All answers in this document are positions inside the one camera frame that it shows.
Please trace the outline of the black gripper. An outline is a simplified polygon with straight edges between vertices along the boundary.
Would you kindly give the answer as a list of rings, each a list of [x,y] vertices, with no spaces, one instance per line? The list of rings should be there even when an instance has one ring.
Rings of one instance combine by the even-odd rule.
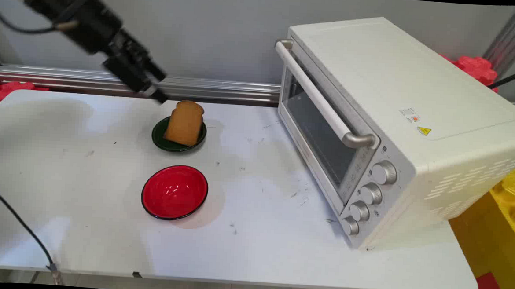
[[[64,30],[64,35],[89,55],[109,50],[103,66],[132,92],[160,105],[169,99],[150,78],[160,82],[167,77],[165,71],[140,42],[121,29],[121,19],[101,0],[24,0],[24,4],[54,24],[76,21],[77,25]]]

